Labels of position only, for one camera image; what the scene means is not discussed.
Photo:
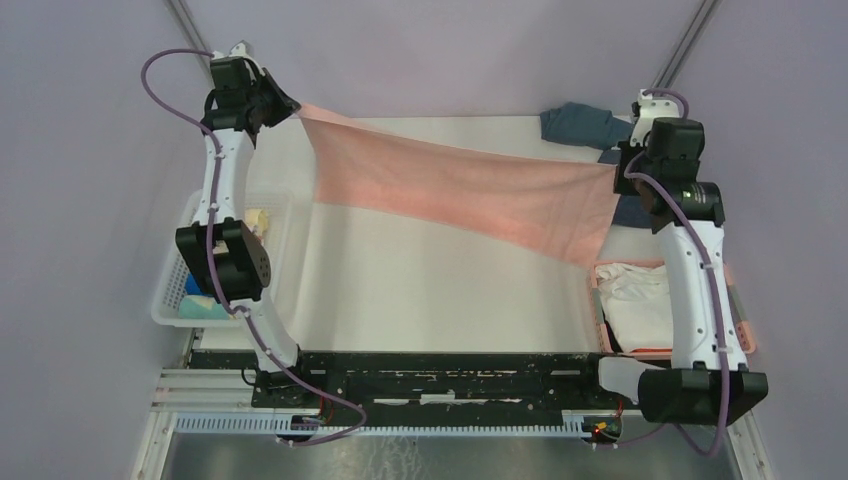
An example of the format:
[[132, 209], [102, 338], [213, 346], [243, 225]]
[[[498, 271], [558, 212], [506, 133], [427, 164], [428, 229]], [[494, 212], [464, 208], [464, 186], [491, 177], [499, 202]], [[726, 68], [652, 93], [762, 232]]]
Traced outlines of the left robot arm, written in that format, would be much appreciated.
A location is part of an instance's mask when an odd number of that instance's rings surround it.
[[300, 347], [286, 331], [268, 288], [272, 262], [244, 218], [246, 176], [262, 128], [300, 105], [245, 54], [210, 62], [213, 88], [199, 126], [207, 149], [202, 197], [194, 218], [175, 234], [176, 247], [198, 287], [239, 320], [267, 377], [280, 376], [278, 396], [293, 407], [313, 397], [313, 378], [292, 369]]

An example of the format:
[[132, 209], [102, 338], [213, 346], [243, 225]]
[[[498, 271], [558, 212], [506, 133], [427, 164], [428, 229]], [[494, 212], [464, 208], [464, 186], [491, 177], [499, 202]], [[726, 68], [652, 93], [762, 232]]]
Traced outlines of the teal blue towel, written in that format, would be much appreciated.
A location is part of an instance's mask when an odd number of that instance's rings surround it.
[[541, 138], [561, 145], [608, 150], [627, 140], [633, 125], [610, 110], [566, 102], [539, 114]]

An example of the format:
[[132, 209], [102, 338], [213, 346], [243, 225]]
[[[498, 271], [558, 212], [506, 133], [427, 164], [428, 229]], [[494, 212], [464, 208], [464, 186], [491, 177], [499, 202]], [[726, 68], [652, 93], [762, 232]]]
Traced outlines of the dark blue towel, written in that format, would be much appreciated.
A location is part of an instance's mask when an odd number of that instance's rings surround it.
[[[600, 164], [617, 166], [619, 160], [620, 151], [609, 149], [601, 153], [598, 162]], [[621, 195], [613, 215], [612, 224], [614, 226], [650, 230], [651, 218], [644, 211], [641, 199], [638, 196]]]

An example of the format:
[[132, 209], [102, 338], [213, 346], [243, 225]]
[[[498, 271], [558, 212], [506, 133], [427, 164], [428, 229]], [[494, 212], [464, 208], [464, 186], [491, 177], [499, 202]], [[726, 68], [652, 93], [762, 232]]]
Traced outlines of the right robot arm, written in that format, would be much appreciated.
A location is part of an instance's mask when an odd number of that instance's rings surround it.
[[614, 190], [639, 196], [659, 241], [672, 355], [665, 369], [623, 356], [601, 360], [599, 370], [577, 382], [580, 400], [591, 408], [619, 393], [651, 423], [726, 427], [769, 393], [766, 374], [750, 369], [733, 322], [722, 195], [716, 184], [697, 179], [704, 146], [700, 122], [661, 117], [622, 148]]

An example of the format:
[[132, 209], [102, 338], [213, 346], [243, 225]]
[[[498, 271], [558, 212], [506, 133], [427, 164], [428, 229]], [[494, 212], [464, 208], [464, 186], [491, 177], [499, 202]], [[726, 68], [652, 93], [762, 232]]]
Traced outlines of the blue rolled towel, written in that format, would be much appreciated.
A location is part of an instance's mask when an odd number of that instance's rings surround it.
[[191, 296], [202, 296], [203, 295], [202, 289], [198, 286], [194, 276], [191, 273], [189, 273], [185, 278], [184, 290], [185, 290], [185, 293], [187, 295], [191, 295]]

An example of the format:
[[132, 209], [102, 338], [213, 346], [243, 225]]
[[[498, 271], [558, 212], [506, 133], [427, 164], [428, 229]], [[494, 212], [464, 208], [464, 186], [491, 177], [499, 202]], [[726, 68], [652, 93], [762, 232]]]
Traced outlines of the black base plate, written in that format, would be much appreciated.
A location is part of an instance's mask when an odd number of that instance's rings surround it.
[[562, 427], [564, 417], [633, 413], [603, 390], [597, 353], [305, 351], [293, 374], [267, 373], [252, 352], [199, 351], [188, 366], [229, 370], [254, 408], [303, 407], [328, 427]]

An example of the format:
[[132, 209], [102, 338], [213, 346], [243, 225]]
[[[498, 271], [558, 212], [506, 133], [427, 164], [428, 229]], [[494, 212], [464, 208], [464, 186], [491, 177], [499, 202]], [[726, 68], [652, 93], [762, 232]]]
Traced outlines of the white towel in basket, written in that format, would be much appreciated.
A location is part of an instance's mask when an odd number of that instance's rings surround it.
[[595, 278], [605, 323], [624, 353], [669, 353], [673, 320], [666, 267], [604, 263]]

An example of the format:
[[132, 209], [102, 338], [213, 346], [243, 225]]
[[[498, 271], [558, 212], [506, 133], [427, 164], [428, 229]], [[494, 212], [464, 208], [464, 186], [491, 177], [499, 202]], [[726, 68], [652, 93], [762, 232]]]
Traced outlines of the pink towel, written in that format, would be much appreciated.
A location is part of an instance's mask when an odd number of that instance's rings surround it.
[[314, 198], [432, 221], [575, 265], [599, 257], [619, 202], [616, 172], [398, 136], [306, 104]]

